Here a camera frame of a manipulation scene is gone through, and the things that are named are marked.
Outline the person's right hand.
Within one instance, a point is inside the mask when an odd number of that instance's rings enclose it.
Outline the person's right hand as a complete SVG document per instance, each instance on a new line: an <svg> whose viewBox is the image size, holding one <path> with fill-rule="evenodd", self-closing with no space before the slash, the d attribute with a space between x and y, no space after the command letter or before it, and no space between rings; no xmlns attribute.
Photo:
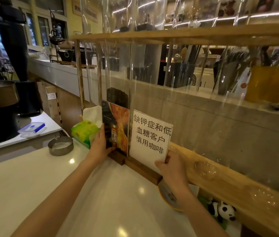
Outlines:
<svg viewBox="0 0 279 237"><path fill-rule="evenodd" d="M175 197L181 198L183 196L191 195L186 166L181 155L169 150L164 162L168 163L170 167L168 170L160 172Z"/></svg>

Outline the acrylic sign with orange picture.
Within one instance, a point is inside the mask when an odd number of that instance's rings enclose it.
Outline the acrylic sign with orange picture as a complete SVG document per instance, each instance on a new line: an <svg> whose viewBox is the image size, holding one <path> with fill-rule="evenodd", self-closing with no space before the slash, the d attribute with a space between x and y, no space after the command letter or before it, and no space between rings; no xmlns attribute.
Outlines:
<svg viewBox="0 0 279 237"><path fill-rule="evenodd" d="M128 156L129 109L102 100L102 122L104 124L106 147L113 147L109 157L124 165Z"/></svg>

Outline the white paper notice sign stand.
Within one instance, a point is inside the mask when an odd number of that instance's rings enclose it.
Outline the white paper notice sign stand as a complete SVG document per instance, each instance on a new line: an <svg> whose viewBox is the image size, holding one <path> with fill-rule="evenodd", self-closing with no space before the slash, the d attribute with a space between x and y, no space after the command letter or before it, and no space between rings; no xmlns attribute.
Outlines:
<svg viewBox="0 0 279 237"><path fill-rule="evenodd" d="M125 163L155 185L161 181L161 172L155 161L165 161L173 124L154 118L138 110L131 119L129 155Z"/></svg>

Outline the person's right forearm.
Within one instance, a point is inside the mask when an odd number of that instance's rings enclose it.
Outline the person's right forearm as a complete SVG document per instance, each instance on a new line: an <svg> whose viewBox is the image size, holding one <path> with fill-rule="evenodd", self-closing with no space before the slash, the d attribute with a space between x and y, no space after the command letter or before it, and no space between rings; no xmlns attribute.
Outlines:
<svg viewBox="0 0 279 237"><path fill-rule="evenodd" d="M229 237L188 186L179 187L173 193L197 237Z"/></svg>

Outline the person's left forearm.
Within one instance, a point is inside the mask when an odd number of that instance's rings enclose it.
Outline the person's left forearm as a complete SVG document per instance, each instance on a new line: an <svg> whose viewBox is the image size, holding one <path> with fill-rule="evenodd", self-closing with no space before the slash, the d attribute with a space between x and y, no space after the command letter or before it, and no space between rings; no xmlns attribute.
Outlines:
<svg viewBox="0 0 279 237"><path fill-rule="evenodd" d="M56 237L84 184L106 158L87 156L78 167L44 199L10 237Z"/></svg>

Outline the green tissue packet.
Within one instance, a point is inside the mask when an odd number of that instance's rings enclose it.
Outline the green tissue packet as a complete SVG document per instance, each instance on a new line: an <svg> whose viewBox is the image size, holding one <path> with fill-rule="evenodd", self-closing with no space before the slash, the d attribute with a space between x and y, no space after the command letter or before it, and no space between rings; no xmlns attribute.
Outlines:
<svg viewBox="0 0 279 237"><path fill-rule="evenodd" d="M97 132L102 125L102 107L95 106L85 108L82 114L82 121L71 128L71 135L90 149Z"/></svg>

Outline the round metal ashtray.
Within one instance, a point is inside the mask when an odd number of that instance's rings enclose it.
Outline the round metal ashtray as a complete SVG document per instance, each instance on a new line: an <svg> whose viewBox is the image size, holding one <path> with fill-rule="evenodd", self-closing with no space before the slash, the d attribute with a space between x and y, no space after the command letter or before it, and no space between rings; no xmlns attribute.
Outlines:
<svg viewBox="0 0 279 237"><path fill-rule="evenodd" d="M74 149L74 142L68 136L60 136L48 143L48 149L52 156L67 155Z"/></svg>

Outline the dark coffee beans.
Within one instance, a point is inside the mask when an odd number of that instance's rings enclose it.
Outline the dark coffee beans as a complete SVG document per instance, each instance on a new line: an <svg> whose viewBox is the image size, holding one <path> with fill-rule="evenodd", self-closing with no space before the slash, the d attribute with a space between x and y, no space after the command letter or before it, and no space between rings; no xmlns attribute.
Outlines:
<svg viewBox="0 0 279 237"><path fill-rule="evenodd" d="M129 109L129 96L117 88L111 87L106 90L107 101Z"/></svg>

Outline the panda plush toy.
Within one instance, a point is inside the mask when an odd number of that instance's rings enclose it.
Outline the panda plush toy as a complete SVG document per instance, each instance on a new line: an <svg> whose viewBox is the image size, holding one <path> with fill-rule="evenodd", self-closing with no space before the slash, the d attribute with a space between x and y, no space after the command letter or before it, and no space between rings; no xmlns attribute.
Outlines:
<svg viewBox="0 0 279 237"><path fill-rule="evenodd" d="M216 201L210 200L207 203L207 208L208 208L209 213L212 216L214 216L219 223L223 223L224 220L227 220L227 221L229 220L232 222L234 222L236 220L236 217L235 217L236 209L233 206L231 206L223 201L216 202Z"/></svg>

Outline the row of clear glass tubes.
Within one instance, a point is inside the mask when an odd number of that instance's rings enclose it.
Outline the row of clear glass tubes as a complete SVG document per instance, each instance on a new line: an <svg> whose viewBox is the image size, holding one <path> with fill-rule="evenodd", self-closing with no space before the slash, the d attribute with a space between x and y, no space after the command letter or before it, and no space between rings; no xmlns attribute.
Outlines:
<svg viewBox="0 0 279 237"><path fill-rule="evenodd" d="M167 0L102 0L102 31L101 33L129 31L160 31L181 28L201 28L218 26L242 26L254 24L279 23L279 0L237 0L236 11L227 11L224 16L220 8L223 0L176 0L174 6L173 24L168 29L166 23ZM98 75L87 73L88 80L97 78L98 103L107 101L106 90L114 87L129 96L129 87L122 87L126 80L133 80L163 87L165 69L170 63L190 63L195 67L213 68L215 62L221 64L235 61L241 62L236 79L228 92L246 94L247 84L251 76L251 68L244 61L250 54L248 49L225 47L221 45L173 45L162 44L161 47L152 44L135 45L136 54L130 55L126 45L109 45L100 47L94 45L98 59ZM279 67L279 47L262 47L261 66ZM129 108L129 146L131 135L131 119L133 112Z"/></svg>

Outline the grey utensil holder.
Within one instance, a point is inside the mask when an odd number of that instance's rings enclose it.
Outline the grey utensil holder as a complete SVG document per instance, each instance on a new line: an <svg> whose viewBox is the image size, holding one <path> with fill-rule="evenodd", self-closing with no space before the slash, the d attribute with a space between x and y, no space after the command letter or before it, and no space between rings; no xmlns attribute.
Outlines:
<svg viewBox="0 0 279 237"><path fill-rule="evenodd" d="M215 62L213 65L214 74L214 91L218 95L225 95L231 88L236 79L236 74L241 66L241 62L235 61L231 63L221 64L221 61Z"/></svg>

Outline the black coffee roaster machine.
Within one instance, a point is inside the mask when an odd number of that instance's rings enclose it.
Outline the black coffee roaster machine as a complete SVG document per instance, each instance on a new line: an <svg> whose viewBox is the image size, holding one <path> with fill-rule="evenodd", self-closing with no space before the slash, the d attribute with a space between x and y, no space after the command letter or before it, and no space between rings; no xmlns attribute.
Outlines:
<svg viewBox="0 0 279 237"><path fill-rule="evenodd" d="M23 12L0 0L0 143L19 135L18 116L40 114L34 82L28 80Z"/></svg>

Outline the black kettle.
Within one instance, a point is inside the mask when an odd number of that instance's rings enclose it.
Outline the black kettle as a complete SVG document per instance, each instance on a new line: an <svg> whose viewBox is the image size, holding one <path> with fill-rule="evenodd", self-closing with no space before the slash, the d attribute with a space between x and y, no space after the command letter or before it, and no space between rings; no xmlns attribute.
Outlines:
<svg viewBox="0 0 279 237"><path fill-rule="evenodd" d="M57 28L52 29L51 33L49 34L49 39L50 43L55 46L58 46L60 43L65 41L65 39L62 38L62 32Z"/></svg>

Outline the wooden tube rack frame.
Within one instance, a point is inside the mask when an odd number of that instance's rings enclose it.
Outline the wooden tube rack frame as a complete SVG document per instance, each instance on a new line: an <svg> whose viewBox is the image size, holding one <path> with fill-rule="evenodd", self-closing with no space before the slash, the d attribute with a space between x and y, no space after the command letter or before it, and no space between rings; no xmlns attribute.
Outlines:
<svg viewBox="0 0 279 237"><path fill-rule="evenodd" d="M247 48L244 61L262 67L262 47L279 47L279 23L72 35L75 44L221 45ZM129 107L173 124L170 145L184 155L188 178L203 192L236 207L244 225L279 237L279 103L251 103L245 94L171 88L125 81Z"/></svg>

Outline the wall sign board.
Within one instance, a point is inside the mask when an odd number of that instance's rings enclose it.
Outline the wall sign board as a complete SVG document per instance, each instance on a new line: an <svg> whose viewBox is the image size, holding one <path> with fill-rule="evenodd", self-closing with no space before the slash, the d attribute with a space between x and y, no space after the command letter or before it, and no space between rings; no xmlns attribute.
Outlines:
<svg viewBox="0 0 279 237"><path fill-rule="evenodd" d="M84 16L95 23L98 23L98 11L90 6L90 2L85 0L85 4L81 4L78 0L71 0L72 13L76 16Z"/></svg>

